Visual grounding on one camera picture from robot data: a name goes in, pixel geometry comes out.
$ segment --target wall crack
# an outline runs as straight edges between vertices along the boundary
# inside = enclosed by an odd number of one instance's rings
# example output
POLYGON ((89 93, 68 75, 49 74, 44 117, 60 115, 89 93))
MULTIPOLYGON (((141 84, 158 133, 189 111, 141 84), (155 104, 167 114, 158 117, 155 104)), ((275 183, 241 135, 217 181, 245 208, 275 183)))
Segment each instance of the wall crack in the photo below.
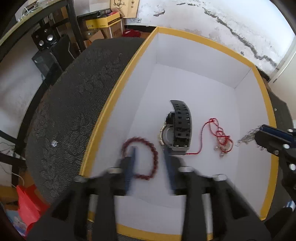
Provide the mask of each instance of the wall crack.
POLYGON ((250 42, 249 42, 247 39, 245 39, 244 37, 241 37, 238 33, 234 32, 233 29, 232 29, 231 27, 229 27, 229 26, 227 25, 227 23, 225 23, 222 19, 220 19, 215 13, 213 13, 213 12, 211 12, 211 11, 205 9, 204 7, 203 7, 203 9, 205 10, 205 14, 211 16, 212 18, 215 18, 216 21, 217 21, 218 23, 220 23, 220 24, 224 25, 225 27, 227 27, 227 28, 230 30, 231 34, 232 34, 233 36, 237 37, 237 38, 239 39, 240 42, 242 42, 245 46, 249 47, 249 48, 251 49, 251 51, 253 52, 254 57, 255 57, 256 59, 259 59, 259 60, 263 60, 263 59, 265 59, 265 60, 268 61, 272 66, 274 66, 274 67, 277 66, 277 63, 276 63, 275 61, 273 61, 272 58, 268 57, 267 55, 260 56, 260 55, 258 54, 258 51, 255 49, 255 46, 254 46, 252 43, 250 43, 250 42))
POLYGON ((163 15, 165 14, 165 10, 162 9, 160 12, 155 12, 155 14, 153 14, 153 16, 158 17, 159 15, 163 15))

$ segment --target white wall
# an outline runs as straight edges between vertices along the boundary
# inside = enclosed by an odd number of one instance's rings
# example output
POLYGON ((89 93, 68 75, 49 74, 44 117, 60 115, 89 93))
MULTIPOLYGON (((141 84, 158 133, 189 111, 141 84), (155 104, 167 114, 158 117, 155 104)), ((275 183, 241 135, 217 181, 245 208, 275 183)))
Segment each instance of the white wall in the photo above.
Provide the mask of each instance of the white wall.
POLYGON ((274 83, 270 83, 271 90, 281 100, 285 101, 292 119, 296 120, 296 56, 274 83))
POLYGON ((267 74, 275 70, 294 37, 269 0, 140 0, 137 18, 127 24, 202 35, 241 53, 267 74))
MULTIPOLYGON (((15 138, 27 108, 42 83, 41 73, 31 60, 37 51, 29 32, 0 62, 0 130, 15 138)), ((2 138, 0 142, 12 144, 2 138)), ((7 147, 4 143, 0 144, 0 151, 7 147)), ((11 166, 2 166, 11 172, 11 166)), ((0 167, 0 185, 9 183, 10 175, 0 167)))

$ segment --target wire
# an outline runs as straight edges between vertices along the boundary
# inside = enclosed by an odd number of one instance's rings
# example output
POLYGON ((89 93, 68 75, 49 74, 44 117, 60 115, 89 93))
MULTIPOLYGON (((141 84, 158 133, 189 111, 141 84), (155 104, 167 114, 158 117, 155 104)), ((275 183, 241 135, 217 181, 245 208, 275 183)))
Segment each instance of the wire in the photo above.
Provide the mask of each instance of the wire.
POLYGON ((11 173, 7 172, 7 171, 4 169, 4 167, 1 165, 1 163, 0 163, 0 166, 2 167, 3 171, 5 171, 7 174, 18 176, 18 177, 22 180, 22 184, 23 184, 23 186, 25 186, 25 181, 24 181, 24 179, 23 179, 20 175, 15 174, 15 173, 13 173, 13 172, 11 172, 11 173))
POLYGON ((7 144, 7 143, 4 142, 4 141, 0 142, 0 145, 3 144, 3 143, 6 144, 6 145, 8 145, 8 146, 14 146, 14 145, 9 145, 9 144, 7 144))
POLYGON ((10 147, 8 147, 8 148, 6 148, 6 149, 4 149, 4 150, 0 150, 0 152, 6 151, 6 150, 10 149, 11 147, 12 147, 12 146, 10 146, 10 147))

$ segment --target red cord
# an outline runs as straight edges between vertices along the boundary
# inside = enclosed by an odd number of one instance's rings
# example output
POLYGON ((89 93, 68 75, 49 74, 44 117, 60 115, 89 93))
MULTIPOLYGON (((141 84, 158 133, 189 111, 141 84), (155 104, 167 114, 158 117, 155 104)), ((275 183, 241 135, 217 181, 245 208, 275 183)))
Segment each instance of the red cord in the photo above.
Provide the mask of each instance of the red cord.
POLYGON ((217 138, 217 141, 219 142, 220 145, 226 146, 228 142, 231 143, 231 148, 229 150, 227 150, 227 151, 225 151, 221 147, 219 147, 220 150, 221 150, 221 152, 227 153, 227 152, 230 152, 232 150, 232 148, 233 148, 233 141, 230 139, 230 136, 227 136, 225 134, 223 128, 219 126, 219 122, 218 122, 218 120, 216 118, 211 118, 208 122, 206 122, 203 125, 202 130, 200 132, 200 149, 199 149, 199 151, 198 152, 193 152, 193 153, 186 153, 186 155, 197 155, 197 154, 199 154, 202 151, 202 132, 203 132, 204 127, 207 124, 209 124, 210 132, 212 133, 212 135, 214 135, 217 138), (211 123, 213 123, 217 127, 217 131, 215 133, 212 131, 211 123))
POLYGON ((125 157, 126 156, 126 149, 127 147, 132 143, 132 142, 140 142, 145 144, 146 146, 149 146, 149 148, 151 148, 151 151, 153 152, 153 169, 151 170, 151 173, 149 176, 147 175, 142 175, 142 174, 135 174, 134 177, 135 178, 139 178, 139 179, 145 179, 145 180, 149 180, 150 178, 153 178, 156 170, 158 168, 158 152, 156 151, 153 143, 145 140, 144 138, 141 137, 133 137, 128 139, 123 145, 122 145, 122 156, 125 157))

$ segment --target red fabric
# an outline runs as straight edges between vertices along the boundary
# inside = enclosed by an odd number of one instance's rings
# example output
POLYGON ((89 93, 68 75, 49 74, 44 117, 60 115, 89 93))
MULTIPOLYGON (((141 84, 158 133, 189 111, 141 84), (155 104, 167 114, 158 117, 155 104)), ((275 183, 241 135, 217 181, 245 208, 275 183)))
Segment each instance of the red fabric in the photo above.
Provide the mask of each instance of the red fabric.
POLYGON ((28 227, 27 227, 27 230, 26 230, 26 237, 28 235, 28 233, 30 232, 30 230, 32 229, 32 227, 34 226, 35 223, 31 223, 28 227))
POLYGON ((41 215, 49 208, 48 205, 37 197, 35 189, 35 185, 28 188, 17 185, 17 194, 19 196, 18 213, 27 226, 38 221, 41 215))
POLYGON ((133 29, 126 29, 122 34, 122 37, 140 37, 140 36, 141 36, 141 32, 133 29))

